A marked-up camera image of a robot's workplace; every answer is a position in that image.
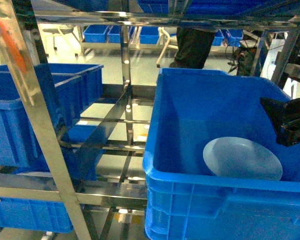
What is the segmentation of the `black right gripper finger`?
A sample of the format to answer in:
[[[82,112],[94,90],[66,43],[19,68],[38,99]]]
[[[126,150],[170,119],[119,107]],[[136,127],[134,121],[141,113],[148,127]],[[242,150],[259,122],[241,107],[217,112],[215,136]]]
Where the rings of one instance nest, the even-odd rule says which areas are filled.
[[[271,121],[276,143],[291,147],[300,143],[300,98],[286,102],[261,97],[260,104]]]

